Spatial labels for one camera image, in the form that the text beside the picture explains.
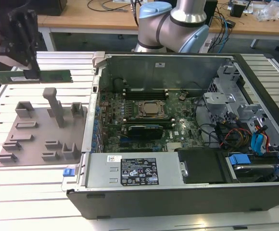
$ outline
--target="green circuit board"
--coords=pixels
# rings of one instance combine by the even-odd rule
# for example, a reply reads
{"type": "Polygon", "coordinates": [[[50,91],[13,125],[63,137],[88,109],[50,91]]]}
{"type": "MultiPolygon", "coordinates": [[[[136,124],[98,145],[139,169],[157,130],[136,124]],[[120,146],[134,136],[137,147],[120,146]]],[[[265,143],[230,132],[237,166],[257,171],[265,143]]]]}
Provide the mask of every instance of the green circuit board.
{"type": "Polygon", "coordinates": [[[169,92],[167,100],[160,101],[163,102],[165,115],[175,119],[172,129],[164,129],[162,137],[157,140],[130,141],[126,133],[128,125],[123,119],[139,114],[140,101],[126,101],[120,94],[101,93],[104,152],[166,152],[177,147],[204,146],[192,117],[194,98],[180,101],[179,95],[177,91],[169,92]]]}

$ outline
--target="computer case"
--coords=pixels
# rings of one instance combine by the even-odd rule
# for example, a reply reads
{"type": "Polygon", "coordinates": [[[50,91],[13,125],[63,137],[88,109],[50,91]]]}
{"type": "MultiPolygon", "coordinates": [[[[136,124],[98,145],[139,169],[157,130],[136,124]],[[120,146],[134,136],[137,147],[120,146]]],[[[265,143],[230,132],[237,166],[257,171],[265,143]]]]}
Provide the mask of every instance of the computer case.
{"type": "Polygon", "coordinates": [[[59,16],[67,5],[67,0],[31,0],[29,9],[37,14],[59,16]]]}

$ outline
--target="warning label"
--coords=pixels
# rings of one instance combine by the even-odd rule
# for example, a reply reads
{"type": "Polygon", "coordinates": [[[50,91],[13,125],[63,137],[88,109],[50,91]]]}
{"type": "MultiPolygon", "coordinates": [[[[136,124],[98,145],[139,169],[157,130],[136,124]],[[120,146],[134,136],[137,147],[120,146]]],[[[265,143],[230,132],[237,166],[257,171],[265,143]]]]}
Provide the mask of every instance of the warning label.
{"type": "Polygon", "coordinates": [[[123,186],[159,184],[155,158],[121,159],[120,180],[123,186]]]}

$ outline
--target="connector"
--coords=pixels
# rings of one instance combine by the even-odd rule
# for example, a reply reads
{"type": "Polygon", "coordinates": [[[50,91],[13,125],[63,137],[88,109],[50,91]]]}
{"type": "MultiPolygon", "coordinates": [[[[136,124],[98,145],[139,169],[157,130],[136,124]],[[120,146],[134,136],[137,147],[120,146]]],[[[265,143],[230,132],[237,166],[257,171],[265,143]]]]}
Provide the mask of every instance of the connector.
{"type": "Polygon", "coordinates": [[[268,126],[267,125],[263,125],[259,130],[257,130],[257,132],[255,134],[260,134],[260,133],[262,133],[263,131],[265,131],[267,129],[268,129],[268,126]]]}

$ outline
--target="white sticker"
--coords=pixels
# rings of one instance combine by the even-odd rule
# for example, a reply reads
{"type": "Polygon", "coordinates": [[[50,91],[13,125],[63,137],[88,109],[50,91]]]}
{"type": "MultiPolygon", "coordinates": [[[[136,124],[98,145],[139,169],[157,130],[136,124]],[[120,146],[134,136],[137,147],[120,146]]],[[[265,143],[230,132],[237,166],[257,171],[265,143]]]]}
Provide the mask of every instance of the white sticker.
{"type": "Polygon", "coordinates": [[[155,63],[155,67],[165,67],[165,63],[155,63]]]}
{"type": "Polygon", "coordinates": [[[107,162],[120,162],[121,156],[120,155],[108,155],[107,162]]]}
{"type": "Polygon", "coordinates": [[[10,79],[13,82],[17,82],[17,81],[39,81],[38,79],[27,79],[24,76],[19,76],[19,77],[10,77],[10,79]]]}

